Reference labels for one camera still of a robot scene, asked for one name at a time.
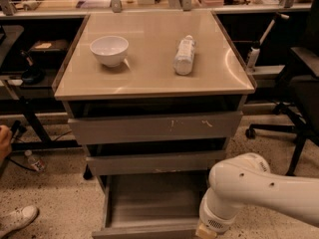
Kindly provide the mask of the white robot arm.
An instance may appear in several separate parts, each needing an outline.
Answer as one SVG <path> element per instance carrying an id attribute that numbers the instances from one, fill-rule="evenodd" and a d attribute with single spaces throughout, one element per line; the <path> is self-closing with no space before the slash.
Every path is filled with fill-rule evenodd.
<path id="1" fill-rule="evenodd" d="M 249 152 L 215 164 L 199 206 L 195 235 L 215 239 L 246 205 L 265 207 L 319 226 L 319 179 L 277 175 L 259 154 Z"/>

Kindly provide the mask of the person hand at left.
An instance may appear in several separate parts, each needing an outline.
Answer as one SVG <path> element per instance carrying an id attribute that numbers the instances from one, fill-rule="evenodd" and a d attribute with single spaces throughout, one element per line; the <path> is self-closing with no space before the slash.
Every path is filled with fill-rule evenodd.
<path id="1" fill-rule="evenodd" d="M 12 152 L 11 138 L 11 129 L 7 125 L 0 125 L 0 162 Z"/>

